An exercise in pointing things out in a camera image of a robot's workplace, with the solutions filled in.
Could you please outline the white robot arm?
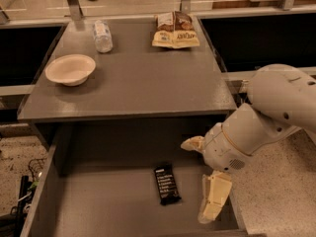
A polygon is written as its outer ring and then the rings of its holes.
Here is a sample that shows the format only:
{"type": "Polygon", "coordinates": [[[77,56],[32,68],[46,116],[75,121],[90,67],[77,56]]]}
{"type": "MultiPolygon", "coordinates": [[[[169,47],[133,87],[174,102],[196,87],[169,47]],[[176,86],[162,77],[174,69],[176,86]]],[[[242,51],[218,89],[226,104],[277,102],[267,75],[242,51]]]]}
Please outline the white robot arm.
{"type": "Polygon", "coordinates": [[[303,128],[316,132],[316,80],[284,64],[262,67],[249,80],[248,101],[204,136],[187,139],[181,147],[196,151],[212,169],[202,177],[198,221],[216,219],[232,189],[231,175],[245,167],[264,145],[303,128]]]}

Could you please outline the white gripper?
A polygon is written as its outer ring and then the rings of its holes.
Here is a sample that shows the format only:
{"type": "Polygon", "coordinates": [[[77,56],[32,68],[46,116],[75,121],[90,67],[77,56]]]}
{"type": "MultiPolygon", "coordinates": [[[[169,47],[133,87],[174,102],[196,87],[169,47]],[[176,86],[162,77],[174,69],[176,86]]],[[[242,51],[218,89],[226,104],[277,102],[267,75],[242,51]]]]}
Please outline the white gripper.
{"type": "Polygon", "coordinates": [[[251,157],[238,151],[228,141],[220,122],[204,137],[188,138],[181,144],[181,148],[202,153],[204,163],[217,170],[210,176],[203,175],[201,181],[202,201],[197,220],[201,224],[210,223],[221,212],[232,189],[231,176],[227,173],[233,174],[242,170],[250,162],[251,157]]]}

